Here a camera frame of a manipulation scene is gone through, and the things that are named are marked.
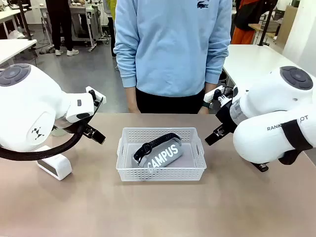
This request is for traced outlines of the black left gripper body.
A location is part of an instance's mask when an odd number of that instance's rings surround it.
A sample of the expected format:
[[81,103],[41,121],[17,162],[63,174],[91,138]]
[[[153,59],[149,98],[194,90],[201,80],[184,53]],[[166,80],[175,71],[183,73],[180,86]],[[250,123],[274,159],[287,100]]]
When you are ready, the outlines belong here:
[[66,117],[58,118],[53,126],[53,135],[77,134],[78,132],[82,132],[83,135],[88,123],[89,117],[80,119],[74,123],[66,120]]

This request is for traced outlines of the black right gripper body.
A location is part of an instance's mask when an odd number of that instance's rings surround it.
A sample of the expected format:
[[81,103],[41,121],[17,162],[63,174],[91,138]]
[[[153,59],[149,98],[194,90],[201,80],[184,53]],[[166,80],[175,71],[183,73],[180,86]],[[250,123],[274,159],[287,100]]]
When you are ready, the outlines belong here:
[[234,132],[237,128],[236,123],[233,121],[230,115],[230,108],[232,102],[228,102],[223,105],[220,110],[216,113],[217,119],[222,123],[218,129],[224,132]]

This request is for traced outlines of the person's right hand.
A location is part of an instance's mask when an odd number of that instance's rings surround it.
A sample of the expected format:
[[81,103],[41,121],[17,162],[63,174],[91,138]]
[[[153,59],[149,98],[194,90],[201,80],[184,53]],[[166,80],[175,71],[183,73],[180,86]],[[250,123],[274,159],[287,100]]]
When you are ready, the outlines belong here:
[[127,98],[128,110],[130,113],[140,114],[138,109],[136,98]]

